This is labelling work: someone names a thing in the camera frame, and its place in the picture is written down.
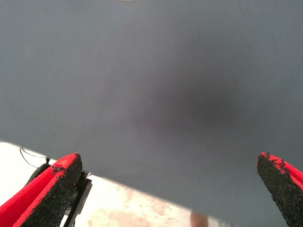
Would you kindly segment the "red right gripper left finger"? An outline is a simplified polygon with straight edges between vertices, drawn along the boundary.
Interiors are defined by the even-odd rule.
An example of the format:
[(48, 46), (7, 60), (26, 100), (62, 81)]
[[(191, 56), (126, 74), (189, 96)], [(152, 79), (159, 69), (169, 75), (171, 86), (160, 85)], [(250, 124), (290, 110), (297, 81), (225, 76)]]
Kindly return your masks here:
[(58, 227), (82, 171), (79, 153), (57, 160), (0, 207), (2, 227)]

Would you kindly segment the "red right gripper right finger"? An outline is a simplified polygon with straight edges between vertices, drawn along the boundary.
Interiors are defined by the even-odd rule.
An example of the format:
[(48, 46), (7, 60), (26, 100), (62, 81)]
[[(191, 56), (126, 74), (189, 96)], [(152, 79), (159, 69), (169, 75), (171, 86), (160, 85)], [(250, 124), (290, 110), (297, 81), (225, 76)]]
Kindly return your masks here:
[(267, 152), (258, 156), (257, 172), (289, 227), (303, 225), (303, 173)]

